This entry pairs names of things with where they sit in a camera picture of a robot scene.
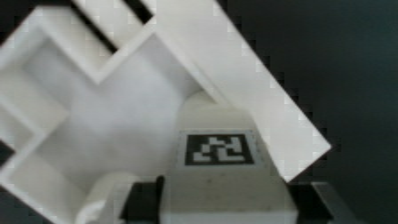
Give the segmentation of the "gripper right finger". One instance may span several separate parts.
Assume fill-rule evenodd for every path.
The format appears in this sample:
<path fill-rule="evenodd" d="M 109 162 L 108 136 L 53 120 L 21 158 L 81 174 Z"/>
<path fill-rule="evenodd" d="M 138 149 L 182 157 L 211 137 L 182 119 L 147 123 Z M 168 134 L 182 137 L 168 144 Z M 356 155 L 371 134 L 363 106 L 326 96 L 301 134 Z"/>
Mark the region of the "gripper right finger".
<path fill-rule="evenodd" d="M 358 219 L 326 182 L 291 184 L 296 224 L 358 224 Z"/>

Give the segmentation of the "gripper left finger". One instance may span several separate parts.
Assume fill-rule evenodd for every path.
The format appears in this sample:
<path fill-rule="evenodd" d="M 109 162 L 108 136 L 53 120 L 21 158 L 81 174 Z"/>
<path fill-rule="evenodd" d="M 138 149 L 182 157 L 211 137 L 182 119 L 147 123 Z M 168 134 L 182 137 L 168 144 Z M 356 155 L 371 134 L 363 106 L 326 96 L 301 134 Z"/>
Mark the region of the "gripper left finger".
<path fill-rule="evenodd" d="M 164 177 L 120 184 L 99 215 L 99 224 L 159 224 Z"/>

